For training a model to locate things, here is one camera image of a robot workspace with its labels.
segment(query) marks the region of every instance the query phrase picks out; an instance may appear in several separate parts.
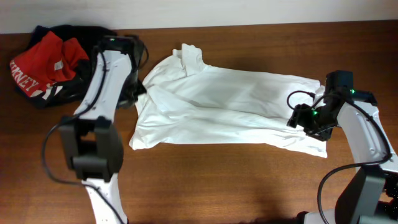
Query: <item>red garment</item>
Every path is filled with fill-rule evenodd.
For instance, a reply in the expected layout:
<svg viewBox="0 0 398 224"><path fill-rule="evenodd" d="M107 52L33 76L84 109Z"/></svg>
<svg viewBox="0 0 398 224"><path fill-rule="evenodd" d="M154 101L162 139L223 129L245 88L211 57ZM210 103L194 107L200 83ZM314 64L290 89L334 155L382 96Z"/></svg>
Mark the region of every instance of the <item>red garment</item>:
<svg viewBox="0 0 398 224"><path fill-rule="evenodd" d="M27 96L46 91L56 82L75 77L80 59L88 60L76 38L62 42L53 32L10 62L12 77Z"/></svg>

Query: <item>clothing tag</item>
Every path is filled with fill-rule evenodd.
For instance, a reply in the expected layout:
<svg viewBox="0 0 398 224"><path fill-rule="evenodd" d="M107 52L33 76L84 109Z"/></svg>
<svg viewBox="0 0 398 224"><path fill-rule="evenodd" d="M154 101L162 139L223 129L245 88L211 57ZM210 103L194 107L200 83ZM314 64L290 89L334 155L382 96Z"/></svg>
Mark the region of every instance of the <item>clothing tag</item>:
<svg viewBox="0 0 398 224"><path fill-rule="evenodd" d="M63 68L63 63L62 63L62 59L61 59L61 61L54 64L54 71L60 70L62 68Z"/></svg>

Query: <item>wood grain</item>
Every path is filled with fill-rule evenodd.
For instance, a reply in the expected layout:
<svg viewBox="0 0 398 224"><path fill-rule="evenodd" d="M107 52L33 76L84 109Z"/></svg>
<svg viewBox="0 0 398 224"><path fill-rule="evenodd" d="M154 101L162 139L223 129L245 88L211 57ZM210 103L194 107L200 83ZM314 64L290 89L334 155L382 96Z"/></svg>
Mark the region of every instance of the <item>wood grain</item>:
<svg viewBox="0 0 398 224"><path fill-rule="evenodd" d="M357 89L372 91L393 146L398 145L398 21L281 24L188 29L120 30L147 44L148 71L182 43L203 51L205 63L238 70L299 75L324 82L337 69L354 72ZM28 34L0 35L0 223L93 223L84 189L45 176L40 144L45 133L78 103L36 110L14 91L7 63ZM294 217L317 210L317 187L332 168L351 163L344 133L335 129L328 159L266 144L171 145L133 151L128 141L135 109L116 113L125 158L119 186L124 211L139 223L237 223ZM57 135L48 160L60 177L74 179ZM324 208L336 199L354 170L333 176L323 191Z"/></svg>

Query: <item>pile of clothes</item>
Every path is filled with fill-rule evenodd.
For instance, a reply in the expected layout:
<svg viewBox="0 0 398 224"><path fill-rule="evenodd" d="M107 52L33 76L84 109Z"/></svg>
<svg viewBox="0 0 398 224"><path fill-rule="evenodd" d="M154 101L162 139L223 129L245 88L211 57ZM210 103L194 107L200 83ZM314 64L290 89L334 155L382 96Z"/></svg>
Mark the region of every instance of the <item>pile of clothes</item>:
<svg viewBox="0 0 398 224"><path fill-rule="evenodd" d="M25 52L10 62L16 91L36 108L81 100L93 75L94 46L105 35L103 27L37 26Z"/></svg>

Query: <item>wooden surface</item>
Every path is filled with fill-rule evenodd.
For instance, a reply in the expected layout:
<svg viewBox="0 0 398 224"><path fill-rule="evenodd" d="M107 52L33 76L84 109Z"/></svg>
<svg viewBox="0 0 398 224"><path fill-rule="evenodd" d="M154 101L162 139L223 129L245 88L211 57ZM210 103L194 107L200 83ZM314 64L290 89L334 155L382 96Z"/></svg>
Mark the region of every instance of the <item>wooden surface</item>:
<svg viewBox="0 0 398 224"><path fill-rule="evenodd" d="M121 30L139 34L150 60L140 74L179 49L203 51L205 63L237 70L292 74L321 80L337 69L354 72L355 88L372 91L383 127L398 145L398 21L282 24L194 29ZM93 223L84 189L51 182L40 164L45 133L78 103L36 110L13 91L9 60L27 34L0 35L0 223ZM328 158L266 144L171 145L133 151L128 146L135 109L116 113L125 158L119 175L124 211L132 223L237 223L294 217L317 210L317 187L332 168L351 163L342 130L328 142ZM58 134L48 160L60 177L67 170ZM334 206L354 170L333 176L323 191Z"/></svg>

